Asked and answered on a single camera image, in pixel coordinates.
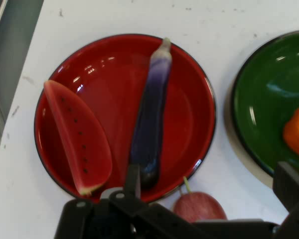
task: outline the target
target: purple eggplant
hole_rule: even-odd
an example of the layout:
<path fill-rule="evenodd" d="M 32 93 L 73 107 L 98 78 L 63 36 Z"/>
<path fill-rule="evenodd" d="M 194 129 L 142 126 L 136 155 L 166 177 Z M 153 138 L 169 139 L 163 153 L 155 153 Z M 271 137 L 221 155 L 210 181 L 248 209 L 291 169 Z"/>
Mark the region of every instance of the purple eggplant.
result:
<path fill-rule="evenodd" d="M 163 39 L 152 54 L 149 73 L 139 108 L 130 151 L 130 164 L 140 166 L 142 188 L 150 188 L 159 178 L 163 138 L 163 114 L 171 66 L 170 40 Z"/>

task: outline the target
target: toy watermelon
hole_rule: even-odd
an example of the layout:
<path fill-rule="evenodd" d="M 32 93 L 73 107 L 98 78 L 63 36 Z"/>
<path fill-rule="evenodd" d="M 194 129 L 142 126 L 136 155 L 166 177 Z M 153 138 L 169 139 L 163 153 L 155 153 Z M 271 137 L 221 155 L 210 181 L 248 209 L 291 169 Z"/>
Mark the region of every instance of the toy watermelon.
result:
<path fill-rule="evenodd" d="M 85 102 L 67 87 L 49 80 L 44 83 L 44 92 L 75 187 L 81 195 L 91 195 L 112 172 L 111 150 L 104 130 Z"/>

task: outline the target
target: red apple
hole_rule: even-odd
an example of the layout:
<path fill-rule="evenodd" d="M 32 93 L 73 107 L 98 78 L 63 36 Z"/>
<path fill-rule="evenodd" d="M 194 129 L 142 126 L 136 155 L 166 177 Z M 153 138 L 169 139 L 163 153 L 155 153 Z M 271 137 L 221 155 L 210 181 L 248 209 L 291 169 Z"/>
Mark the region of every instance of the red apple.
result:
<path fill-rule="evenodd" d="M 189 193 L 182 195 L 175 203 L 174 213 L 194 223 L 201 220 L 227 219 L 219 202 L 207 193 L 190 192 L 187 180 L 185 184 Z"/>

